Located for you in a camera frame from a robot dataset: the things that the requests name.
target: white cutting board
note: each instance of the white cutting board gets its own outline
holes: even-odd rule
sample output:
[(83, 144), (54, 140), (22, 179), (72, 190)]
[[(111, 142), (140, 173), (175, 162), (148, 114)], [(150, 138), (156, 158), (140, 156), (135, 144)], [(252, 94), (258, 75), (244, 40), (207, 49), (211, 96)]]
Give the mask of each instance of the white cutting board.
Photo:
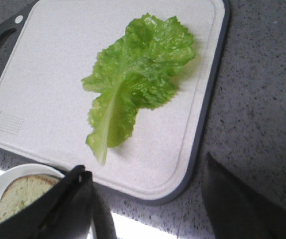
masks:
[[(140, 110), (133, 136), (109, 149), (101, 166), (85, 144), (98, 94), (84, 91), (81, 79), (97, 53), (147, 12), (176, 15), (195, 35), (199, 57), (178, 94)], [(40, 0), (0, 78), (0, 148), (59, 168), (84, 164), (95, 182), (139, 199), (169, 195), (188, 168), (224, 14), (222, 0)]]

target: gray countertop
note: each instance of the gray countertop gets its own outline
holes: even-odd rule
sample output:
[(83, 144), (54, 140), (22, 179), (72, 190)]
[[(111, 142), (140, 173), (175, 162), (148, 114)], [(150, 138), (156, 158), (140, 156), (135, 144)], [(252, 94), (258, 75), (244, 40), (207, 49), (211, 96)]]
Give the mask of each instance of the gray countertop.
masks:
[[(29, 2), (0, 0), (0, 23)], [(200, 193), (209, 151), (234, 175), (286, 209), (286, 0), (230, 0), (230, 8), (223, 57), (191, 183), (177, 199), (162, 206), (147, 206), (98, 189), (104, 213), (111, 210), (171, 238), (214, 239)], [(14, 42), (9, 37), (0, 46), (0, 74)], [(0, 151), (0, 170), (27, 162)], [(115, 225), (118, 232), (119, 223)], [(104, 233), (108, 238), (114, 230)]]

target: green lettuce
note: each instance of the green lettuce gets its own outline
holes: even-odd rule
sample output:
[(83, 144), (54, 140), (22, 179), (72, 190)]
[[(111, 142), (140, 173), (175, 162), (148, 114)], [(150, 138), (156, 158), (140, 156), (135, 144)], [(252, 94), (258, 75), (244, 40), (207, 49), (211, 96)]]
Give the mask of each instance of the green lettuce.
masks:
[(105, 164), (108, 147), (132, 135), (140, 108), (153, 110), (175, 95), (170, 78), (195, 57), (193, 42), (194, 36), (175, 16), (162, 21), (146, 14), (98, 53), (92, 74), (82, 83), (86, 91), (100, 93), (92, 102), (93, 131), (86, 139), (99, 163)]

